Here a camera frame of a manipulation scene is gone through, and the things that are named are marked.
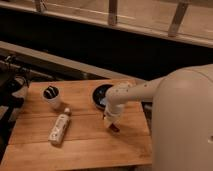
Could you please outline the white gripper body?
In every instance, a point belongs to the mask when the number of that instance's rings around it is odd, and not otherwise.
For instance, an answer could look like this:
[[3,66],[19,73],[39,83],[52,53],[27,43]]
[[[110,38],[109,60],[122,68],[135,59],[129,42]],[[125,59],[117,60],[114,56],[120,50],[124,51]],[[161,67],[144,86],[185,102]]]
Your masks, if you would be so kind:
[[112,110],[110,107],[106,107],[104,111],[104,126],[109,128],[120,118],[121,113],[121,109]]

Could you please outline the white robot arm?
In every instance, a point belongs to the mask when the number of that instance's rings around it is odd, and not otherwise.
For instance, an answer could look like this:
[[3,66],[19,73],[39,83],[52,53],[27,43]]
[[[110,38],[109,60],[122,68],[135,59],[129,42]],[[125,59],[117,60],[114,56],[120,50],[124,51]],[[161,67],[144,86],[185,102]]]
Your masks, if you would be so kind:
[[130,101],[153,104],[152,171],[213,171],[213,64],[109,88],[105,125],[114,124]]

